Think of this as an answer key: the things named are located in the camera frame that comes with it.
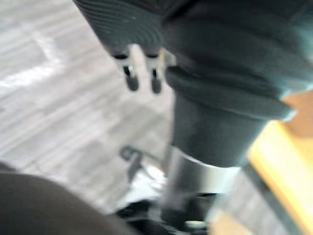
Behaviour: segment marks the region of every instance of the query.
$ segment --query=wooden desk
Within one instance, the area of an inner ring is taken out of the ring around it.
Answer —
[[[248,154],[251,164],[305,234],[313,234],[313,139],[270,123]]]

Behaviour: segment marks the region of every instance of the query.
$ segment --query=yellow wood surface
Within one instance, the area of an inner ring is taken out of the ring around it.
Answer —
[[[298,227],[313,235],[313,139],[294,137],[272,122],[248,156]]]
[[[251,235],[252,233],[235,219],[220,212],[219,220],[210,226],[210,235]]]

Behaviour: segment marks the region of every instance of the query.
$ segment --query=dark fabric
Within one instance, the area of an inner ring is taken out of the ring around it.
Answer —
[[[1,235],[125,235],[125,221],[107,218],[61,186],[0,173]]]

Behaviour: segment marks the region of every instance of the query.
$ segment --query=gray floor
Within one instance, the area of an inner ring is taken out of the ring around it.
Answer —
[[[171,134],[172,92],[151,93],[136,51],[134,94],[70,0],[1,1],[0,160],[110,211],[127,188],[119,148],[162,156]],[[255,234],[288,234],[243,173],[224,209]]]

